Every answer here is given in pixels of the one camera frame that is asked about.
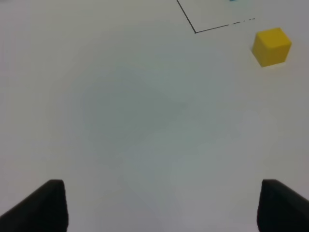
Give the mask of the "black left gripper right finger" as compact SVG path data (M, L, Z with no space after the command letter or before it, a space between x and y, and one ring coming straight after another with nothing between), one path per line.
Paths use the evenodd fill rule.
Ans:
M308 232L309 201L275 179L264 179L257 209L260 232Z

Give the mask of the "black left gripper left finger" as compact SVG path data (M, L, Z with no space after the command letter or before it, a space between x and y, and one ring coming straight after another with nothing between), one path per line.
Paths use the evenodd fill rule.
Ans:
M69 213L63 180L51 179L0 217L2 232L66 232Z

